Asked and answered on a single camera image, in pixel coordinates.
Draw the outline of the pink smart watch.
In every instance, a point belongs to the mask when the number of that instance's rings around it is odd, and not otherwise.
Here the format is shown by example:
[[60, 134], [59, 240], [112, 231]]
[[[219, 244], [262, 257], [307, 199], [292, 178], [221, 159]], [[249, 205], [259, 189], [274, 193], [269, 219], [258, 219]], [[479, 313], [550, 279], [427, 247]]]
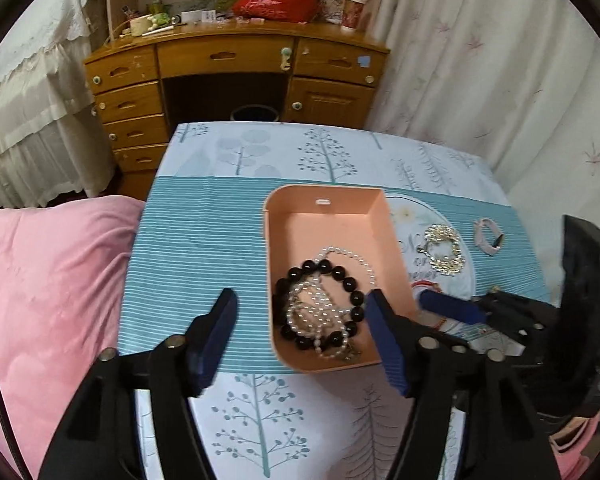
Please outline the pink smart watch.
[[474, 222], [474, 244], [486, 255], [495, 256], [504, 240], [505, 234], [494, 220], [481, 218]]

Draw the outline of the pink plastic tray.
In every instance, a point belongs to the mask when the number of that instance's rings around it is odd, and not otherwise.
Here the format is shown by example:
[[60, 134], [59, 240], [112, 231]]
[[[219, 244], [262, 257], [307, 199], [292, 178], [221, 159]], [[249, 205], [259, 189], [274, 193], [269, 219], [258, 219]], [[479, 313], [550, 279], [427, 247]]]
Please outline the pink plastic tray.
[[263, 206], [272, 346], [299, 373], [375, 365], [366, 296], [414, 318], [406, 267], [380, 188], [286, 185]]

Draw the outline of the pink quilt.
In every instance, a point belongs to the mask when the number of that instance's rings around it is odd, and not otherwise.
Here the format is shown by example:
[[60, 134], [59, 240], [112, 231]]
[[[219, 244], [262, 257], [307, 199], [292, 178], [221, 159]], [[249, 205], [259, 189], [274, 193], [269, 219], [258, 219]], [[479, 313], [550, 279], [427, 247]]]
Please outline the pink quilt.
[[144, 208], [113, 195], [0, 210], [0, 389], [31, 474], [94, 359], [117, 343]]

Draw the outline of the white floral curtain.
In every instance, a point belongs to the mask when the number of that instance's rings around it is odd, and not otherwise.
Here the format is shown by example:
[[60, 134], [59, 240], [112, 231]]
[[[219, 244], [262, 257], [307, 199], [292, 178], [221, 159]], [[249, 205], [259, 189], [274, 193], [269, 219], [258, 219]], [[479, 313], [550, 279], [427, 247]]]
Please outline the white floral curtain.
[[482, 157], [553, 297], [562, 217], [600, 227], [600, 40], [568, 0], [379, 0], [367, 125]]

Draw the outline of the white lace bed cover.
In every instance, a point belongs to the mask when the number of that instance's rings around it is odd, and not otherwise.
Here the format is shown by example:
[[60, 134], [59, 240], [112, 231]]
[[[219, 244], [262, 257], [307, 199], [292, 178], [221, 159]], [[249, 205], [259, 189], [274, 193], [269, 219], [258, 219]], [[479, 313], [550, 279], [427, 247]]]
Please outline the white lace bed cover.
[[106, 0], [33, 0], [0, 43], [0, 208], [108, 186], [114, 158], [83, 65], [107, 36]]

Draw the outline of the decorated paper cup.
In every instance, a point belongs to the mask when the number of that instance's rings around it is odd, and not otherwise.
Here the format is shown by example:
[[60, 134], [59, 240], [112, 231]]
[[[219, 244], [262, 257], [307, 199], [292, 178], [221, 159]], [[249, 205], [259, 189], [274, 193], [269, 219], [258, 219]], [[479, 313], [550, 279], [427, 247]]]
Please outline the decorated paper cup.
[[366, 0], [343, 0], [341, 29], [354, 32], [360, 24]]

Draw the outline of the floral tin canister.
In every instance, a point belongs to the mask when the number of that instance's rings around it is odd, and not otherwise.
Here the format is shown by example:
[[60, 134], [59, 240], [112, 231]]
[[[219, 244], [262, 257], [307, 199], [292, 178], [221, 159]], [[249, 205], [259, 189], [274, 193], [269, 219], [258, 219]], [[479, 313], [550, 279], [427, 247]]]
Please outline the floral tin canister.
[[340, 25], [342, 23], [344, 0], [320, 0], [320, 15], [324, 22]]

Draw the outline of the wooden desk with drawers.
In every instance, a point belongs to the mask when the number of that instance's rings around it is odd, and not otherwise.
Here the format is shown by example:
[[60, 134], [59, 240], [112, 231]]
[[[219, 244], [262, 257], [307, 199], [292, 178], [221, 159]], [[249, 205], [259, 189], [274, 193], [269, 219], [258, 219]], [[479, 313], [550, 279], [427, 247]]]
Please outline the wooden desk with drawers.
[[361, 129], [389, 50], [336, 25], [185, 25], [101, 47], [84, 63], [118, 165], [112, 187], [147, 197], [177, 125], [230, 119]]

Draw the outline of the white mug on desk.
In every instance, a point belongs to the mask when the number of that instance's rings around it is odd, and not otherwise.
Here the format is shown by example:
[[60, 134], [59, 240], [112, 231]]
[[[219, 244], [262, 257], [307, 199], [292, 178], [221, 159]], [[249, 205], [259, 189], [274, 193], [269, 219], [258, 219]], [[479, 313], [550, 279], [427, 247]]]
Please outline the white mug on desk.
[[138, 16], [137, 18], [132, 18], [129, 21], [130, 32], [132, 37], [140, 37], [146, 32], [151, 30], [151, 27], [154, 26], [154, 18], [151, 14], [146, 14], [142, 16]]

